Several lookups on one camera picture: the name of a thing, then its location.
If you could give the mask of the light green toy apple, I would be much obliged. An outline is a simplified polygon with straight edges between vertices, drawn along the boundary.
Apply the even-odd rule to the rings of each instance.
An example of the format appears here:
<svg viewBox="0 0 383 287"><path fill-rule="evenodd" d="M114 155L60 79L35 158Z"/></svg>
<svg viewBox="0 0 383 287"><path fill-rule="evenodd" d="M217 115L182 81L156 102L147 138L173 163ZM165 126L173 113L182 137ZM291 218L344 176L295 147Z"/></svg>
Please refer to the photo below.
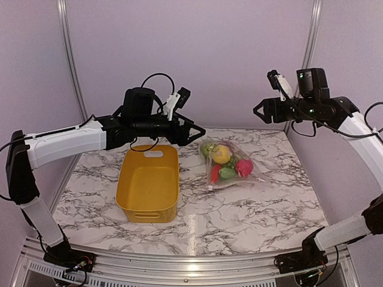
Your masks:
<svg viewBox="0 0 383 287"><path fill-rule="evenodd" d="M200 147L200 151L204 157L208 157L210 152L216 147L217 145L213 142L205 142Z"/></svg>

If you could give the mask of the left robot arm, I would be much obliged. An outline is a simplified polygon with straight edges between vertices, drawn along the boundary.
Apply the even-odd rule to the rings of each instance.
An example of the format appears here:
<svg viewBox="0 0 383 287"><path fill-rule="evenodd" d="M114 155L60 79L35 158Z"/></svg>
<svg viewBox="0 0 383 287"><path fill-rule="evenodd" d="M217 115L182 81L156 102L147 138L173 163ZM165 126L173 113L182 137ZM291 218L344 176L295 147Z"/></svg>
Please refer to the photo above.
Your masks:
<svg viewBox="0 0 383 287"><path fill-rule="evenodd" d="M8 149L5 170L9 196L6 200L18 205L28 224L46 242L45 261L74 270L84 263L85 271L91 271L94 254L71 248L40 198L33 171L61 158L116 149L140 137L166 138L170 144L186 146L205 133L204 128L179 113L91 117L83 124L40 134L26 135L18 130L4 145Z"/></svg>

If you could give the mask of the orange toy carrot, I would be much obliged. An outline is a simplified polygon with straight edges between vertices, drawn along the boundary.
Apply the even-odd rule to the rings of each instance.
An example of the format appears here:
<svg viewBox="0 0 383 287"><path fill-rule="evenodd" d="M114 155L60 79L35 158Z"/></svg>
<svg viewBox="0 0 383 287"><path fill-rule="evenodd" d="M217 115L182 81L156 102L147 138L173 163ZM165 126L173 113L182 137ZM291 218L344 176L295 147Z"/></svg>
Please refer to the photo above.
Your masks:
<svg viewBox="0 0 383 287"><path fill-rule="evenodd" d="M215 184L218 181L218 179L220 177L219 171L221 169L222 169L221 165L219 165L219 164L213 165L213 167L210 171L210 183Z"/></svg>

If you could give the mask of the green toy grapes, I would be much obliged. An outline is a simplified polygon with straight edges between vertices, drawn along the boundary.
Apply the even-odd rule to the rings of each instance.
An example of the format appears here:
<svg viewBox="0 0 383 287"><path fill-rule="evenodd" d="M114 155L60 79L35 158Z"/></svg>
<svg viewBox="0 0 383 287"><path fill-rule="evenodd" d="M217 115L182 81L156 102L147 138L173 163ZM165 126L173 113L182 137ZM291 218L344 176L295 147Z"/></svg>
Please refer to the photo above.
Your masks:
<svg viewBox="0 0 383 287"><path fill-rule="evenodd" d="M238 161L239 161L238 158L232 157L227 163L223 164L222 166L235 169L235 166Z"/></svg>

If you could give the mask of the yellow plastic basket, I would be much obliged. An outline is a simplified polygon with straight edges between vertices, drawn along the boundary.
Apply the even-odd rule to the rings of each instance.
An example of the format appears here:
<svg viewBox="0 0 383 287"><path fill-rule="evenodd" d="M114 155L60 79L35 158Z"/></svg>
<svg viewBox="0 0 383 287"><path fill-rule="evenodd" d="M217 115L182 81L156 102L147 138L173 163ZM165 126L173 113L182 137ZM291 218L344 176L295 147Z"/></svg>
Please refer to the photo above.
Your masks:
<svg viewBox="0 0 383 287"><path fill-rule="evenodd" d="M169 223L180 194L178 151L170 145L129 149L117 184L116 203L134 223Z"/></svg>

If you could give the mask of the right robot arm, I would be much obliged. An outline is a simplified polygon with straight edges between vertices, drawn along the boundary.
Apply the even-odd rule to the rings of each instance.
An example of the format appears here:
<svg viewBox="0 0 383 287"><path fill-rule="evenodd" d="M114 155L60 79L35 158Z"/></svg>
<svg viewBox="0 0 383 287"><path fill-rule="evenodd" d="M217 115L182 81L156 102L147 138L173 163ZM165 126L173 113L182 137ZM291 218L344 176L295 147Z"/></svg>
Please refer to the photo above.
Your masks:
<svg viewBox="0 0 383 287"><path fill-rule="evenodd" d="M330 224L303 239L299 251L275 257L281 274L309 272L328 263L328 251L382 234L382 138L349 99L278 96L262 100L253 113L266 124L313 121L344 141L325 143L325 133L313 155L308 148L300 153Z"/></svg>

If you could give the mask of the yellow toy lemon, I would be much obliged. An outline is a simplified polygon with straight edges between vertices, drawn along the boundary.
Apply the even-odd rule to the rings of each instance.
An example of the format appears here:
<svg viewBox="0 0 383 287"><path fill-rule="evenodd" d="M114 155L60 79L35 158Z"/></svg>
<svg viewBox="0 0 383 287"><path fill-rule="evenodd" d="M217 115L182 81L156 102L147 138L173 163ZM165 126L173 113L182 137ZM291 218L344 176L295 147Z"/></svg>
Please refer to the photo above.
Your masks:
<svg viewBox="0 0 383 287"><path fill-rule="evenodd" d="M214 153L212 155L212 159L217 164L226 164L230 161L230 158L232 156L232 152L227 146L224 145L217 145L214 148Z"/></svg>

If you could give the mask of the clear zip top bag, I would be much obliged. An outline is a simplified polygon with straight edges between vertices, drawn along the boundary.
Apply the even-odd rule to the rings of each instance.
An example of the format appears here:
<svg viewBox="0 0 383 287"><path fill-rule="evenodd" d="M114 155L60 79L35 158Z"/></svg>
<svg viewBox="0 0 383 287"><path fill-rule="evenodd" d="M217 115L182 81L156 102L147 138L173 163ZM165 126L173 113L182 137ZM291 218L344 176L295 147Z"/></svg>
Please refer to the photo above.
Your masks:
<svg viewBox="0 0 383 287"><path fill-rule="evenodd" d="M205 139L199 144L199 155L205 162L206 188L209 191L233 185L271 187L270 180L254 160L230 141Z"/></svg>

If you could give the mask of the red toy apple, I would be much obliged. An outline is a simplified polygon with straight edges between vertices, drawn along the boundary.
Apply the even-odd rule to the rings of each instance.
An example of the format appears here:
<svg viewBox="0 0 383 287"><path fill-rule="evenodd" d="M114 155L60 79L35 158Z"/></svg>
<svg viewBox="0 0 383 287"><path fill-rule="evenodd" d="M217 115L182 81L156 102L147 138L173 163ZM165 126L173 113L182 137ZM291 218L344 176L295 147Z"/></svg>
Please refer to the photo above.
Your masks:
<svg viewBox="0 0 383 287"><path fill-rule="evenodd" d="M249 159L241 159L236 163L235 169L239 177L247 177L253 172L254 165Z"/></svg>

